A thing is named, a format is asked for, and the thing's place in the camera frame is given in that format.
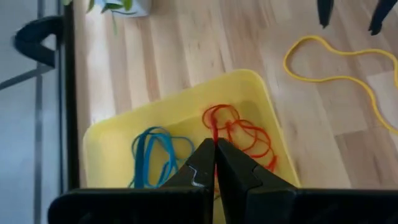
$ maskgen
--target blue rubber band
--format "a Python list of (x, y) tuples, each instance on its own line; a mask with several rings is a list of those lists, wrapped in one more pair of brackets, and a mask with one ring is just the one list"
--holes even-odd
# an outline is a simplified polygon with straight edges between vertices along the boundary
[[(189, 140), (189, 138), (183, 136), (171, 136), (171, 134), (163, 127), (155, 126), (146, 129), (142, 134), (138, 135), (132, 142), (131, 151), (132, 156), (136, 161), (135, 164), (135, 174), (128, 187), (142, 189), (146, 188), (159, 188), (162, 186), (169, 177), (172, 175), (172, 172), (176, 173), (178, 171), (177, 162), (182, 162), (188, 159), (187, 158), (177, 158), (175, 155), (175, 149), (173, 146), (173, 139), (184, 140), (187, 141), (191, 147), (191, 156), (195, 150), (193, 142)], [(155, 185), (149, 183), (149, 159), (152, 149), (154, 147), (155, 142), (158, 142), (162, 148), (169, 155), (169, 160), (165, 162), (162, 166), (162, 171), (160, 173), (159, 179)]]

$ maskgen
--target black metal frame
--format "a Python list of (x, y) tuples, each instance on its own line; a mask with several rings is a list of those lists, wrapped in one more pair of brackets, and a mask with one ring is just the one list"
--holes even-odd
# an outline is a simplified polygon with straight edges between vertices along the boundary
[[(50, 34), (55, 34), (57, 37), (55, 51), (41, 44)], [(26, 24), (14, 36), (14, 46), (21, 54), (36, 60), (41, 70), (57, 69), (60, 97), (58, 107), (61, 148), (60, 192), (65, 193), (79, 188), (73, 4), (66, 7), (60, 4), (58, 16), (42, 17)], [(4, 83), (3, 87), (32, 78), (37, 75), (36, 73), (20, 76)]]

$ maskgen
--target green leaf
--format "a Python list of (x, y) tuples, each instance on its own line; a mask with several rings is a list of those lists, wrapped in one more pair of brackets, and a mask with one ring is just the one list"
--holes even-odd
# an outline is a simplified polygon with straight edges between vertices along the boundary
[(104, 13), (108, 10), (115, 10), (115, 9), (122, 9), (124, 6), (119, 5), (119, 4), (113, 4), (113, 3), (106, 3), (104, 8), (102, 8), (101, 13)]
[(88, 3), (87, 12), (90, 12), (94, 8), (94, 3), (95, 3), (95, 0), (90, 0), (90, 3)]
[(126, 11), (130, 11), (130, 9), (132, 8), (132, 0), (122, 0), (122, 2), (123, 2), (124, 9)]
[(64, 5), (69, 5), (71, 2), (72, 2), (72, 0), (62, 0), (62, 2), (63, 2), (63, 4)]

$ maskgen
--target white pot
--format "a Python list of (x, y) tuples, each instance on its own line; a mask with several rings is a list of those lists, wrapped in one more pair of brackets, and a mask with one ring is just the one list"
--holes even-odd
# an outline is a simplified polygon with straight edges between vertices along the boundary
[[(120, 0), (95, 0), (95, 4), (101, 6), (101, 8), (104, 7), (105, 3), (122, 4)], [(152, 0), (132, 0), (132, 8), (129, 11), (117, 9), (112, 10), (112, 12), (116, 16), (124, 17), (148, 16), (151, 5)]]

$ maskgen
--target red rubber band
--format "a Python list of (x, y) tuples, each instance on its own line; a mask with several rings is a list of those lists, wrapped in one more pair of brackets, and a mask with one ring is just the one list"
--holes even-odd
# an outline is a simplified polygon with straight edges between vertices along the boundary
[[(219, 127), (218, 120), (216, 118), (216, 112), (219, 110), (222, 110), (222, 109), (228, 109), (231, 112), (234, 120), (232, 122), (226, 121), (224, 126)], [(210, 125), (208, 125), (208, 123), (206, 122), (207, 117), (210, 120)], [(234, 146), (236, 146), (237, 148), (240, 148), (238, 146), (238, 144), (236, 142), (234, 142), (233, 137), (232, 137), (233, 126), (239, 126), (247, 135), (249, 135), (250, 137), (253, 138), (253, 142), (248, 147), (245, 147), (243, 149), (240, 148), (240, 150), (242, 150), (243, 152), (247, 153), (247, 151), (252, 149), (258, 141), (265, 143), (267, 145), (267, 148), (264, 152), (262, 152), (260, 154), (249, 154), (249, 153), (247, 153), (247, 154), (251, 158), (257, 159), (257, 158), (264, 157), (264, 156), (268, 155), (268, 153), (271, 152), (272, 159), (268, 163), (268, 165), (266, 165), (264, 167), (266, 169), (270, 170), (271, 172), (274, 171), (274, 169), (276, 167), (276, 163), (277, 163), (277, 156), (274, 154), (274, 150), (271, 147), (271, 138), (269, 137), (268, 133), (264, 129), (253, 125), (252, 122), (245, 120), (245, 119), (240, 119), (240, 115), (234, 106), (228, 105), (228, 104), (220, 104), (220, 105), (212, 106), (212, 107), (208, 108), (207, 110), (205, 110), (205, 112), (202, 114), (201, 119), (202, 119), (202, 123), (205, 125), (205, 127), (212, 130), (213, 139), (214, 139), (215, 144), (218, 141), (219, 131), (226, 130), (227, 135), (228, 135), (228, 141), (230, 143), (232, 143)], [(258, 132), (263, 134), (264, 137), (266, 138), (266, 140), (261, 139), (258, 136)]]

